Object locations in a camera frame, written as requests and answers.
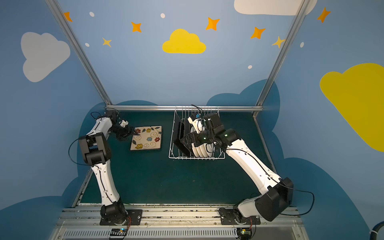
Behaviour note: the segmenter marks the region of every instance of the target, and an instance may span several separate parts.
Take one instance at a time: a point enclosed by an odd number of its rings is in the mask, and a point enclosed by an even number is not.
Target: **black hose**
[[[382,226],[384,226],[384,221],[382,221],[381,223],[376,224],[376,226],[374,226],[372,228],[371,237],[369,238],[369,240],[376,240],[377,232],[381,229]]]

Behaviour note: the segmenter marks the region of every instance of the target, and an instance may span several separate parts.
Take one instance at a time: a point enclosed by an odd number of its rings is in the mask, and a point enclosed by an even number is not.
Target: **rack wire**
[[[213,155],[212,157],[195,157],[193,154],[191,157],[186,156],[180,149],[178,149],[177,146],[172,142],[173,139],[173,134],[177,134],[174,132],[174,126],[176,122],[176,117],[179,117],[182,122],[188,121],[189,116],[191,116],[193,113],[197,113],[199,110],[193,106],[185,106],[180,108],[175,108],[175,114],[173,117],[173,125],[172,125],[172,135],[171,135],[171,141],[170,141],[170,146],[169,146],[169,158],[171,159],[201,159],[201,160],[216,160],[216,159],[225,159],[225,152],[221,148],[216,148],[214,147],[213,150]],[[203,108],[204,114],[212,113],[212,112],[217,112],[217,114],[220,116],[218,107],[209,107],[209,106],[204,106]],[[207,126],[205,125],[205,122],[202,121],[203,126],[205,129]]]

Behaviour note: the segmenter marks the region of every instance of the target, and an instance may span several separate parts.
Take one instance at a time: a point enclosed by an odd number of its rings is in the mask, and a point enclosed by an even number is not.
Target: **floral square plate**
[[[161,148],[161,126],[135,127],[140,136],[133,135],[131,150],[149,150]]]

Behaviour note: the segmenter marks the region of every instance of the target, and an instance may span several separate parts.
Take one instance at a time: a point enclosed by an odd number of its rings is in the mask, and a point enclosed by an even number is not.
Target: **green table surface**
[[[162,147],[131,151],[131,139],[119,142],[111,134],[111,171],[123,203],[146,204],[235,204],[259,195],[245,171],[227,156],[217,160],[170,159],[169,144],[174,112],[121,112],[130,126],[162,126]],[[235,129],[247,146],[269,168],[260,135],[251,113],[224,113],[226,129]],[[101,196],[93,174],[81,199],[100,203]]]

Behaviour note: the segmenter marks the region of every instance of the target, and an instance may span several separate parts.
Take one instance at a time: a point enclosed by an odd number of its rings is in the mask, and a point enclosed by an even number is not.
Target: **star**
[[[104,43],[103,43],[103,45],[108,45],[109,47],[111,47],[110,45],[109,45],[109,43],[110,43],[110,41],[112,41],[112,40],[105,40],[104,38],[103,38],[103,40],[104,40]]]
[[[258,39],[260,39],[260,38],[262,37],[262,33],[263,33],[264,30],[265,30],[265,28],[264,28],[264,29],[258,29],[258,28],[255,27],[255,32],[254,32],[253,35],[251,36],[251,39],[252,39],[252,38],[258,38]]]
[[[216,24],[219,22],[219,20],[220,19],[212,20],[212,19],[208,18],[208,26],[207,26],[206,30],[213,29],[216,31]]]
[[[133,26],[133,30],[132,30],[132,32],[134,32],[134,31],[138,31],[138,32],[141,33],[141,30],[140,30],[140,25],[141,25],[141,23],[138,23],[138,24],[135,24],[135,23],[133,23],[133,22],[131,22],[131,23],[132,23],[132,26]]]
[[[64,13],[64,16],[65,16],[65,18],[66,18],[68,21],[73,22],[72,19],[70,18],[70,12],[68,12],[68,13]]]
[[[319,18],[317,20],[321,20],[321,23],[324,22],[325,18],[328,16],[328,14],[330,14],[331,12],[328,12],[325,8],[323,10],[323,12],[321,13],[321,15],[319,16]]]
[[[280,36],[278,36],[278,37],[277,37],[277,42],[274,43],[274,44],[272,44],[272,46],[273,46],[273,45],[277,45],[277,46],[279,46],[279,48],[280,48],[281,43],[284,42],[284,41],[285,41],[285,39],[281,40],[281,39],[280,39]]]

